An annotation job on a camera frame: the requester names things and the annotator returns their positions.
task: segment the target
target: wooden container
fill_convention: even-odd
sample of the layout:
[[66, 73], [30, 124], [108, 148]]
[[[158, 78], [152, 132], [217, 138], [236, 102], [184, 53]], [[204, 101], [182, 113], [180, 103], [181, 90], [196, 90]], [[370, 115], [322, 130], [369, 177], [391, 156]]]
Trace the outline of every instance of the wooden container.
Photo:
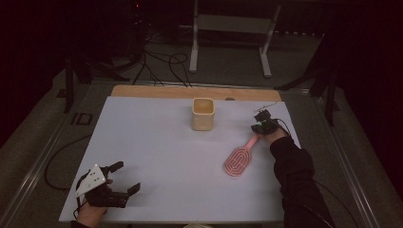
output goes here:
[[214, 101], [209, 98], [195, 98], [192, 105], [192, 129], [209, 131], [214, 126]]

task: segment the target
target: white table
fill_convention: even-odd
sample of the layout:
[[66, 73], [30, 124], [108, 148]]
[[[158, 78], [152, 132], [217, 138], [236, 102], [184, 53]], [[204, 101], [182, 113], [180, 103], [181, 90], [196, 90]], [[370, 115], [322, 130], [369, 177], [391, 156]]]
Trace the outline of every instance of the white table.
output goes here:
[[[223, 162], [244, 145], [255, 124], [253, 110], [273, 102], [216, 100], [212, 131], [190, 127], [191, 99], [109, 97], [73, 183], [95, 163], [123, 161], [109, 177], [117, 192], [141, 182], [142, 189], [126, 208], [110, 208], [105, 222], [231, 223], [268, 222], [283, 218], [274, 158], [266, 142], [252, 149], [252, 161], [233, 178]], [[284, 103], [270, 106], [283, 119], [298, 144]], [[77, 207], [69, 192], [60, 221], [70, 221]]]

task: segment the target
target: black sleeve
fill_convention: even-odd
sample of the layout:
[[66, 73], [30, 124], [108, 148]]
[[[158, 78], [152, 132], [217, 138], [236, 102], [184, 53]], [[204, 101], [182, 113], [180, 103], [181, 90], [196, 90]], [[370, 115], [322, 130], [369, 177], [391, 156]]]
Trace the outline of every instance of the black sleeve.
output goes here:
[[290, 137], [270, 146], [276, 159], [275, 174], [281, 184], [285, 228], [336, 227], [323, 197], [313, 180], [311, 155], [299, 149]]
[[73, 221], [70, 222], [70, 227], [71, 228], [89, 228], [89, 227], [81, 224], [80, 222], [78, 222], [76, 220], [73, 220]]

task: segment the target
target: pink hair brush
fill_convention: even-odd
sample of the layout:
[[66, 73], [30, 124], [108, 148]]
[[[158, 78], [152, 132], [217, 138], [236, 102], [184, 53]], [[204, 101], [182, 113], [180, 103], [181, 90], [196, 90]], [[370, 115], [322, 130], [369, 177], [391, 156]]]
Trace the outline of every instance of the pink hair brush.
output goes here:
[[224, 163], [225, 172], [233, 177], [240, 176], [251, 161], [251, 149], [258, 142], [260, 136], [253, 134], [249, 142], [235, 149]]

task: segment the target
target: wooden table edge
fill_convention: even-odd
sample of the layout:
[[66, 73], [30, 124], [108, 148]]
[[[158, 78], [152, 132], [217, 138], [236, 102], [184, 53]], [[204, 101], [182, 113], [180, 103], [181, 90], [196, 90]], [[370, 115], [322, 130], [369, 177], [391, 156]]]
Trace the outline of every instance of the wooden table edge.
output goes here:
[[227, 88], [227, 87], [182, 87], [152, 85], [116, 85], [112, 97], [144, 98], [211, 98], [214, 100], [281, 102], [279, 93], [272, 89]]

